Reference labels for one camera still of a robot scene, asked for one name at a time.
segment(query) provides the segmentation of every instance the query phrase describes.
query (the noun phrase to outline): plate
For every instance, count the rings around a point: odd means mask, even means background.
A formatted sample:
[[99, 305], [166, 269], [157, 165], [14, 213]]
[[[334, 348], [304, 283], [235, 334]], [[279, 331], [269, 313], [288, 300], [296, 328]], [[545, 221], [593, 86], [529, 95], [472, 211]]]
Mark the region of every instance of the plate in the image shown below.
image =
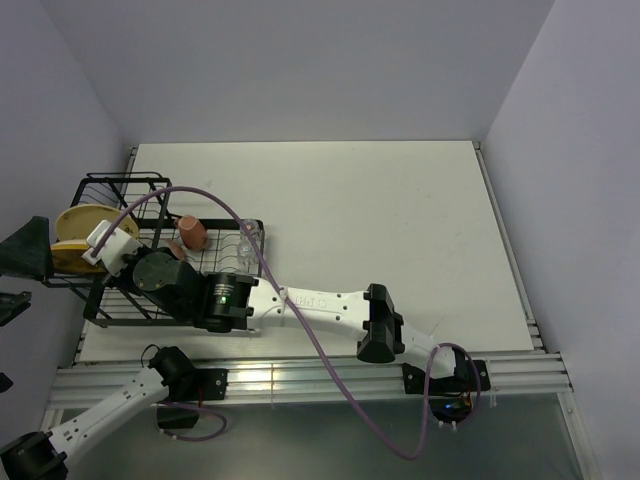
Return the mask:
[[[56, 220], [56, 236], [58, 240], [85, 240], [102, 220], [113, 222], [120, 210], [106, 205], [76, 205], [60, 214]], [[118, 228], [138, 238], [140, 229], [133, 218], [125, 218]]]
[[91, 265], [82, 254], [87, 251], [89, 244], [86, 240], [65, 240], [51, 245], [53, 268], [58, 273], [72, 275], [88, 275], [103, 273], [104, 268], [99, 265]]

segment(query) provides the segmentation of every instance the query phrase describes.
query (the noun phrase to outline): black wire dish rack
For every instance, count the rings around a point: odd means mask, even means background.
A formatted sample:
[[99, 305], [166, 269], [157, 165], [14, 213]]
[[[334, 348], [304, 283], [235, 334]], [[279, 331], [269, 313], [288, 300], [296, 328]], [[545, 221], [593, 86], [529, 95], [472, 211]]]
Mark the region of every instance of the black wire dish rack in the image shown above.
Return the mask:
[[[125, 209], [137, 199], [171, 186], [171, 180], [158, 172], [88, 173], [80, 181], [71, 207], [81, 204], [101, 204]], [[131, 218], [140, 229], [138, 241], [150, 248], [166, 246], [165, 240], [182, 244], [174, 226], [174, 215], [168, 209], [170, 194], [156, 197], [137, 207]], [[199, 272], [242, 272], [261, 276], [260, 265], [252, 265], [249, 272], [238, 264], [237, 247], [240, 228], [232, 219], [200, 219], [207, 229], [209, 242], [202, 252], [185, 249], [186, 261]], [[260, 227], [258, 244], [264, 252], [264, 224]], [[183, 325], [144, 297], [132, 295], [118, 288], [110, 288], [106, 273], [71, 275], [56, 272], [42, 282], [49, 288], [66, 288], [85, 303], [84, 318], [100, 326], [180, 326]]]

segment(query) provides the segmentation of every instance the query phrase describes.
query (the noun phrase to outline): mug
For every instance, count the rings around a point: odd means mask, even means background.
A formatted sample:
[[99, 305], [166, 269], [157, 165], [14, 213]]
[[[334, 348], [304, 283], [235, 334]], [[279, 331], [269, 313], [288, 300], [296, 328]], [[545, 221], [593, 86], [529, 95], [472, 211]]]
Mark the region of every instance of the mug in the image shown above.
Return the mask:
[[207, 229], [204, 228], [202, 222], [193, 215], [185, 215], [180, 219], [173, 221], [173, 224], [178, 230], [180, 230], [180, 238], [182, 243], [189, 250], [194, 252], [201, 252], [207, 247], [209, 237], [207, 236]]

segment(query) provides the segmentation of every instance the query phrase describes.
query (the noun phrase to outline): purple cable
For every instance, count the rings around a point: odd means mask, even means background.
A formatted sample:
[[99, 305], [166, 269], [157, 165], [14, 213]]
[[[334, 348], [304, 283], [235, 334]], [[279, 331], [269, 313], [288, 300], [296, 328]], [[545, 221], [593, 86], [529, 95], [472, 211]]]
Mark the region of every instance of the purple cable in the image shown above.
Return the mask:
[[209, 410], [208, 408], [196, 407], [195, 405], [191, 405], [190, 403], [178, 403], [178, 402], [159, 402], [159, 403], [162, 405], [166, 405], [167, 407], [180, 408], [182, 410], [193, 410], [194, 412], [205, 413], [207, 415], [211, 415], [213, 417], [219, 418], [220, 421], [222, 422], [222, 426], [218, 430], [216, 430], [210, 435], [205, 435], [202, 437], [187, 437], [185, 435], [178, 435], [169, 430], [164, 430], [164, 433], [166, 435], [170, 436], [171, 438], [175, 438], [176, 440], [181, 440], [183, 442], [206, 442], [207, 440], [211, 440], [213, 438], [219, 437], [227, 429], [227, 418], [220, 413], [216, 413]]
[[[231, 218], [233, 218], [236, 221], [236, 223], [238, 224], [240, 229], [246, 235], [247, 240], [249, 240], [249, 242], [251, 243], [251, 246], [253, 247], [253, 250], [256, 252], [256, 255], [258, 257], [258, 261], [260, 262], [260, 265], [262, 266], [262, 270], [263, 270], [265, 276], [267, 277], [267, 280], [269, 281], [269, 283], [273, 287], [273, 289], [276, 292], [280, 292], [280, 290], [281, 290], [280, 285], [278, 284], [277, 280], [275, 279], [275, 277], [271, 273], [271, 269], [269, 268], [269, 265], [267, 264], [267, 261], [264, 259], [264, 256], [262, 255], [262, 252], [260, 251], [260, 248], [258, 247], [258, 244], [256, 243], [255, 239], [253, 238], [253, 235], [251, 234], [251, 232], [245, 226], [245, 224], [242, 221], [242, 219], [238, 216], [238, 214], [236, 214], [236, 212], [234, 212], [231, 209], [231, 207], [229, 207], [229, 205], [227, 205], [221, 199], [219, 199], [218, 197], [216, 197], [212, 193], [207, 192], [206, 190], [202, 190], [202, 189], [196, 188], [196, 187], [181, 187], [181, 186], [167, 187], [167, 188], [162, 188], [162, 189], [159, 189], [159, 190], [154, 190], [153, 192], [149, 192], [146, 195], [140, 197], [138, 200], [133, 202], [127, 208], [122, 210], [122, 212], [120, 213], [118, 218], [116, 218], [113, 221], [113, 223], [106, 230], [105, 234], [102, 236], [102, 238], [100, 239], [100, 241], [98, 242], [96, 247], [93, 249], [93, 251], [91, 253], [91, 256], [93, 256], [93, 257], [97, 256], [98, 252], [100, 252], [102, 247], [104, 247], [104, 244], [106, 243], [107, 239], [115, 231], [115, 229], [118, 227], [120, 222], [124, 218], [126, 218], [131, 212], [133, 212], [133, 210], [138, 208], [143, 203], [148, 202], [152, 198], [159, 197], [159, 196], [161, 196], [163, 194], [168, 194], [168, 193], [171, 193], [171, 192], [190, 192], [190, 193], [195, 193], [197, 195], [201, 195], [203, 197], [206, 197], [209, 200], [212, 200], [213, 202], [217, 203], [220, 207], [222, 207], [229, 214], [229, 216], [231, 216]], [[311, 343], [313, 344], [314, 348], [316, 349], [316, 352], [318, 352], [318, 356], [320, 357], [320, 360], [322, 361], [322, 364], [327, 369], [327, 372], [329, 373], [329, 376], [331, 377], [331, 379], [336, 384], [336, 387], [338, 387], [338, 390], [340, 390], [342, 395], [344, 395], [344, 397], [351, 404], [351, 406], [358, 413], [358, 415], [360, 415], [362, 420], [364, 420], [364, 422], [367, 424], [367, 426], [371, 430], [373, 430], [373, 432], [380, 438], [380, 440], [382, 440], [382, 442], [387, 446], [387, 448], [389, 450], [391, 450], [393, 453], [395, 453], [398, 457], [403, 458], [405, 460], [415, 460], [421, 455], [422, 450], [424, 448], [424, 441], [425, 441], [426, 434], [427, 434], [427, 417], [428, 417], [428, 413], [429, 413], [429, 379], [431, 377], [431, 370], [433, 368], [433, 361], [435, 359], [436, 353], [438, 352], [438, 350], [441, 347], [450, 347], [450, 348], [453, 348], [453, 349], [458, 349], [460, 352], [462, 352], [464, 354], [464, 356], [466, 358], [469, 359], [469, 361], [471, 363], [471, 366], [472, 366], [472, 369], [473, 369], [473, 373], [474, 373], [475, 379], [476, 379], [476, 386], [477, 386], [476, 403], [474, 404], [473, 409], [472, 409], [471, 413], [469, 414], [469, 416], [471, 416], [471, 414], [476, 410], [476, 407], [478, 406], [478, 401], [480, 400], [480, 375], [478, 374], [478, 370], [477, 370], [475, 364], [473, 363], [473, 360], [471, 359], [471, 356], [462, 347], [460, 347], [458, 345], [455, 345], [453, 343], [443, 343], [443, 344], [439, 345], [438, 347], [434, 348], [433, 351], [431, 352], [431, 355], [429, 356], [429, 361], [427, 362], [427, 367], [425, 369], [424, 402], [423, 402], [423, 407], [422, 407], [422, 422], [421, 422], [421, 427], [420, 427], [420, 439], [418, 441], [418, 447], [416, 448], [415, 452], [413, 452], [413, 453], [404, 452], [395, 443], [393, 443], [391, 441], [391, 439], [389, 439], [385, 435], [385, 433], [380, 429], [380, 427], [378, 427], [378, 425], [376, 425], [373, 422], [373, 420], [371, 420], [371, 418], [369, 418], [369, 415], [367, 415], [367, 413], [364, 411], [364, 409], [360, 406], [360, 404], [357, 402], [357, 400], [353, 397], [351, 392], [347, 389], [347, 387], [344, 384], [344, 382], [338, 376], [338, 373], [336, 372], [335, 368], [333, 368], [333, 365], [331, 365], [331, 362], [329, 361], [329, 357], [327, 357], [327, 354], [322, 349], [322, 346], [320, 345], [320, 342], [318, 341], [318, 338], [315, 336], [315, 334], [313, 333], [313, 330], [311, 329], [311, 325], [309, 325], [309, 322], [304, 317], [304, 315], [300, 311], [300, 309], [296, 306], [296, 304], [289, 297], [285, 298], [285, 303], [287, 304], [287, 306], [289, 308], [291, 308], [291, 310], [293, 311], [295, 316], [300, 321], [300, 324], [302, 325], [302, 328], [304, 328], [305, 332], [307, 332], [307, 335], [309, 336], [309, 340], [311, 340]]]

